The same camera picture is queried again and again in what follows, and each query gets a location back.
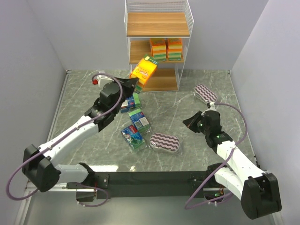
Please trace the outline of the orange sponge pack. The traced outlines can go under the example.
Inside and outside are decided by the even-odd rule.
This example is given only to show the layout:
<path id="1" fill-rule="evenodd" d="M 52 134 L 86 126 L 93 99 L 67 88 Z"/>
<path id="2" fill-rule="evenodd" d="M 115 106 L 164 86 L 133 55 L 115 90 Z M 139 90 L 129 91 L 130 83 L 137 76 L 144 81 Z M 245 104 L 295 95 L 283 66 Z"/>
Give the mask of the orange sponge pack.
<path id="1" fill-rule="evenodd" d="M 167 59 L 181 60 L 182 56 L 182 39 L 180 37 L 173 37 L 167 39 Z"/>
<path id="2" fill-rule="evenodd" d="M 151 55 L 156 61 L 166 61 L 167 49 L 164 38 L 150 38 Z"/>
<path id="3" fill-rule="evenodd" d="M 138 83 L 135 87 L 135 92 L 140 93 L 145 87 L 147 81 L 151 78 L 158 67 L 158 62 L 149 55 L 144 57 L 138 62 L 136 67 L 130 73 L 129 78 L 138 78 Z"/>

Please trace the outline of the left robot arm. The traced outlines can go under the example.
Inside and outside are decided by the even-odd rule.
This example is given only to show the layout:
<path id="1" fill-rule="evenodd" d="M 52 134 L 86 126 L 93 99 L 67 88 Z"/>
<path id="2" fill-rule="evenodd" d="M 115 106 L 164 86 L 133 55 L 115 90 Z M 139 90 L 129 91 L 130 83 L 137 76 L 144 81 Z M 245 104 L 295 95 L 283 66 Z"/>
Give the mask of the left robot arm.
<path id="1" fill-rule="evenodd" d="M 115 119 L 123 102 L 134 93 L 138 81 L 138 78 L 114 78 L 104 85 L 93 106 L 74 125 L 39 147 L 30 145 L 25 149 L 22 173 L 40 192 L 59 183 L 76 182 L 86 186 L 96 183 L 95 172 L 87 164 L 62 165 L 60 161 Z"/>

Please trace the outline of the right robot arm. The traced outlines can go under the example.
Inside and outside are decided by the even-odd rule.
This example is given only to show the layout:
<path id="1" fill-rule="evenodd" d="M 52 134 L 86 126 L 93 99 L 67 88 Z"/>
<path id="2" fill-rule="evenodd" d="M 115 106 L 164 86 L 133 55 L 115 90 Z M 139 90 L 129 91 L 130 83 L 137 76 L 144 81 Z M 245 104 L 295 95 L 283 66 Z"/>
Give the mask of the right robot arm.
<path id="1" fill-rule="evenodd" d="M 220 113 L 215 110 L 198 111 L 183 124 L 195 133 L 202 133 L 206 143 L 224 162 L 207 177 L 215 181 L 239 200 L 249 219 L 260 218 L 281 211 L 281 197 L 276 176 L 265 173 L 253 164 L 222 130 Z"/>

